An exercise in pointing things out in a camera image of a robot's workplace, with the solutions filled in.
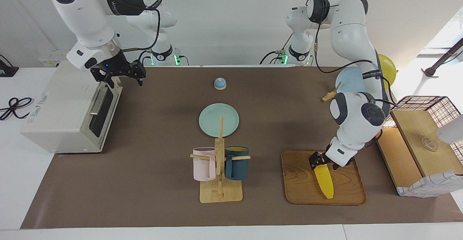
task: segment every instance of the mug handle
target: mug handle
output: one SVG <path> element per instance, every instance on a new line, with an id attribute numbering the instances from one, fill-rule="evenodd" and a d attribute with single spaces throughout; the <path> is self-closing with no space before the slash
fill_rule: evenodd
<path id="1" fill-rule="evenodd" d="M 207 174 L 207 179 L 211 179 L 213 174 L 215 175 L 215 156 L 209 155 L 209 174 Z"/>
<path id="2" fill-rule="evenodd" d="M 227 168 L 225 169 L 225 176 L 229 178 L 233 178 L 232 177 L 232 162 L 233 162 L 232 157 L 233 157 L 232 154 L 227 155 Z"/>

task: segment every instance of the dark blue mug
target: dark blue mug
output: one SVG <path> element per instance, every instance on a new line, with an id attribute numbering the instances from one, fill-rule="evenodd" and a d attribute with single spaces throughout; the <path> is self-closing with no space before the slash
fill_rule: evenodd
<path id="1" fill-rule="evenodd" d="M 246 147 L 232 146 L 225 148 L 225 177 L 231 180 L 245 180 L 248 178 L 249 159 L 232 160 L 234 156 L 248 156 Z"/>

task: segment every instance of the brown table mat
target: brown table mat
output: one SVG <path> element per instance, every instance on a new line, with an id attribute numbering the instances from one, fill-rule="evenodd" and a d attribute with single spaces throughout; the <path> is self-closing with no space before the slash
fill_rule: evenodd
<path id="1" fill-rule="evenodd" d="M 217 77 L 227 80 L 215 90 Z M 325 148 L 338 126 L 321 97 L 336 74 L 312 67 L 150 68 L 144 86 L 124 79 L 103 154 L 56 155 L 21 228 L 180 227 L 460 222 L 450 194 L 399 197 L 377 146 L 357 165 L 362 206 L 306 206 L 286 201 L 281 152 Z M 192 149 L 213 146 L 198 125 L 203 108 L 227 103 L 240 125 L 227 146 L 250 148 L 241 202 L 201 204 Z"/>

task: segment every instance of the light blue plate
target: light blue plate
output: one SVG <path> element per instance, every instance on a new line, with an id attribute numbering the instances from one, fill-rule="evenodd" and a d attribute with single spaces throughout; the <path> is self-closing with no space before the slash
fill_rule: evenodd
<path id="1" fill-rule="evenodd" d="M 236 110 L 225 103 L 211 104 L 200 114 L 200 127 L 205 134 L 218 138 L 220 116 L 224 117 L 223 136 L 232 134 L 238 128 L 239 116 Z"/>
<path id="2" fill-rule="evenodd" d="M 342 70 L 336 78 L 337 87 L 338 83 L 341 83 L 341 86 L 337 90 L 338 93 L 357 93 L 365 92 L 364 79 L 362 77 L 362 70 L 357 66 L 347 67 Z"/>

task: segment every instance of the label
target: label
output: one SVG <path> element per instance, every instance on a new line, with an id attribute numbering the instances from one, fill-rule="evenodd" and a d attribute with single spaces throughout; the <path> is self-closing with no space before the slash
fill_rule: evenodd
<path id="1" fill-rule="evenodd" d="M 40 112 L 43 104 L 48 99 L 49 94 L 50 93 L 42 94 L 42 96 L 40 97 L 40 101 L 35 105 L 34 110 L 30 112 L 29 117 L 26 120 L 26 125 L 34 124 L 35 118 L 38 116 L 38 113 Z"/>
<path id="2" fill-rule="evenodd" d="M 367 79 L 367 78 L 371 78 L 371 77 L 380 77 L 382 76 L 382 71 L 381 70 L 373 70 L 373 71 L 369 71 L 367 73 L 364 73 L 362 74 L 364 80 Z"/>

